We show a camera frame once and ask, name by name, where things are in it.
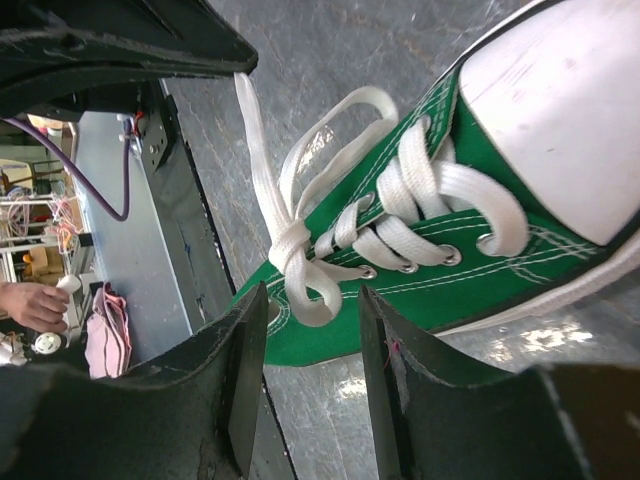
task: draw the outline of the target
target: cable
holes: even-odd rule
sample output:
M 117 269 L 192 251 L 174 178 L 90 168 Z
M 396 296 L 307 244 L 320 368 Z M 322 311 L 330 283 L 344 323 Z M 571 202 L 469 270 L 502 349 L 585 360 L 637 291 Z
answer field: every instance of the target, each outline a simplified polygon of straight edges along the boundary
M 129 148 L 131 145 L 131 122 L 128 120 L 124 121 L 124 153 L 122 156 L 122 168 L 123 168 L 123 179 L 124 179 L 124 195 L 123 195 L 123 205 L 122 205 L 122 213 L 118 213 L 110 204 L 105 200 L 105 198 L 98 192 L 96 187 L 93 186 L 91 181 L 84 176 L 84 174 L 76 167 L 76 165 L 71 161 L 69 157 L 67 157 L 62 150 L 58 148 L 56 144 L 54 144 L 51 140 L 49 140 L 45 135 L 40 133 L 37 128 L 29 125 L 26 122 L 18 120 L 17 118 L 5 118 L 3 119 L 5 122 L 10 123 L 14 127 L 19 128 L 25 133 L 28 133 L 32 137 L 34 137 L 38 142 L 42 144 L 47 150 L 49 150 L 52 154 L 60 159 L 62 164 L 71 172 L 71 174 L 80 182 L 80 184 L 87 189 L 87 191 L 96 199 L 96 201 L 100 204 L 105 211 L 111 215 L 118 222 L 124 222 L 127 218 L 129 218 L 129 206 L 130 206 L 130 189 L 129 189 Z

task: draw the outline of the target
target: gray tabletop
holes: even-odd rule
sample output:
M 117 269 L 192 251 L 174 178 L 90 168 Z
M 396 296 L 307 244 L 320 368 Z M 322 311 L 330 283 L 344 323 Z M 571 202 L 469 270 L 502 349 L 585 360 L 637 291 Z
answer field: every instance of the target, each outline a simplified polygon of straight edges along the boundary
M 524 0 L 213 0 L 259 51 L 252 74 L 277 167 L 295 141 L 346 94 L 376 85 L 410 111 L 469 44 Z M 172 80 L 236 284 L 265 261 L 269 236 L 251 185 L 231 80 Z M 314 154 L 301 183 L 373 118 L 349 111 Z M 542 318 L 447 337 L 465 352 L 517 370 L 545 361 L 640 363 L 640 274 Z M 376 465 L 359 355 L 305 368 L 266 367 L 291 455 L 303 479 L 370 479 Z

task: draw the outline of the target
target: canvas shoe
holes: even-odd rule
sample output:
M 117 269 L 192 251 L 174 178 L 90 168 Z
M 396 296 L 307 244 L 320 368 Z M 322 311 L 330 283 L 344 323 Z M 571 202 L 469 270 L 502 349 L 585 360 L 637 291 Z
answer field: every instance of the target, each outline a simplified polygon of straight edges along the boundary
M 467 50 L 398 123 L 359 89 L 292 149 L 276 180 L 251 83 L 236 76 L 273 245 L 266 361 L 358 351 L 366 284 L 432 332 L 549 312 L 640 264 L 640 2 L 538 1 Z M 334 115 L 381 119 L 294 202 L 307 143 Z M 317 193 L 341 179 L 307 217 Z

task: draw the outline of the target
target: person's hand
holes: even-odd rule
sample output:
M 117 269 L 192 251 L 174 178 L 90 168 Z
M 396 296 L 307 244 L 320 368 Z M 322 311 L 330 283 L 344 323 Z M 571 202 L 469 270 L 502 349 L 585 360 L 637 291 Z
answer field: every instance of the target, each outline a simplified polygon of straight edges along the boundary
M 0 285 L 0 307 L 20 325 L 37 332 L 64 332 L 67 324 L 62 314 L 68 303 L 69 295 L 59 288 L 38 283 Z

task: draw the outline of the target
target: shoelace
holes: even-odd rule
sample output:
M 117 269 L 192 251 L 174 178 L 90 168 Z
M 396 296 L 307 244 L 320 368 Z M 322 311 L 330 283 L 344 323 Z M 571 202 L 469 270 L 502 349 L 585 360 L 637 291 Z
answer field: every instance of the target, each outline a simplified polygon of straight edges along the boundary
M 269 261 L 284 277 L 284 288 L 296 319 L 319 327 L 336 317 L 342 306 L 339 282 L 371 279 L 371 265 L 347 268 L 322 259 L 334 253 L 334 245 L 352 247 L 364 260 L 388 270 L 413 273 L 419 266 L 456 265 L 460 252 L 452 245 L 435 245 L 414 233 L 408 225 L 475 208 L 487 220 L 491 233 L 478 239 L 477 247 L 490 256 L 516 256 L 529 240 L 527 219 L 516 198 L 491 177 L 456 163 L 453 142 L 446 139 L 434 159 L 426 150 L 428 117 L 418 120 L 400 137 L 398 155 L 379 175 L 376 192 L 348 205 L 335 225 L 314 245 L 315 258 L 307 259 L 311 233 L 301 217 L 305 207 L 321 190 L 342 179 L 398 124 L 391 97 L 375 87 L 363 87 L 314 125 L 291 149 L 276 181 L 269 159 L 258 98 L 249 77 L 235 74 L 236 91 L 244 118 L 251 156 L 253 185 L 267 224 L 272 246 Z M 372 105 L 382 117 L 340 150 L 304 188 L 297 204 L 293 184 L 309 142 L 336 115 L 354 104 Z M 377 194 L 384 215 L 375 228 L 357 228 L 358 213 L 367 210 Z M 320 294 L 311 300 L 307 288 Z

